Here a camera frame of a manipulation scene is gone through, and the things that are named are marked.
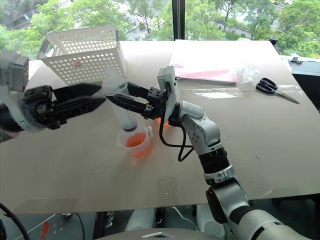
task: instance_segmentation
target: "window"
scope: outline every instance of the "window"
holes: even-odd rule
[[[281,55],[320,58],[320,0],[185,0],[185,39],[268,40]]]
[[[47,33],[117,25],[120,40],[173,40],[168,0],[1,0],[0,49],[35,60]]]

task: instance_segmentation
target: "perforated basket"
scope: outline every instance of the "perforated basket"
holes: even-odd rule
[[[49,45],[53,47],[53,55],[46,57]],[[127,75],[115,25],[51,32],[46,35],[37,58],[67,85],[101,82],[108,67],[119,76]]]

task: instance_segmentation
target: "black scissor handle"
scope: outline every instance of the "black scissor handle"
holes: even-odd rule
[[[272,89],[268,85],[260,82],[255,86],[255,88],[266,94],[274,94],[276,92],[274,89]]]
[[[269,88],[272,88],[274,90],[277,90],[278,89],[278,86],[277,84],[275,84],[273,81],[271,81],[269,78],[261,78],[260,79],[260,83],[264,84],[264,85],[267,85]]]

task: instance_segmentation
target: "measuring cup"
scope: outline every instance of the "measuring cup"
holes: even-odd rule
[[[136,130],[126,132],[121,130],[116,139],[119,147],[126,149],[132,156],[143,158],[151,149],[150,140],[153,137],[152,127],[139,125]]]

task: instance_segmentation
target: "table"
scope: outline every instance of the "table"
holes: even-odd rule
[[[181,99],[204,108],[249,199],[320,192],[320,115],[268,41],[213,41],[216,61],[252,63],[300,104],[236,86],[242,97],[210,98],[203,89],[226,86],[180,81]],[[124,41],[121,47],[131,82],[149,88],[170,61],[174,42]],[[28,87],[62,82],[42,64]],[[0,145],[0,201],[16,214],[75,213],[206,203],[208,189],[198,156],[178,162],[164,146],[152,120],[153,151],[144,159],[116,146],[120,127],[111,104],[68,120],[57,130],[21,132]],[[166,127],[168,142],[180,143],[179,128]]]

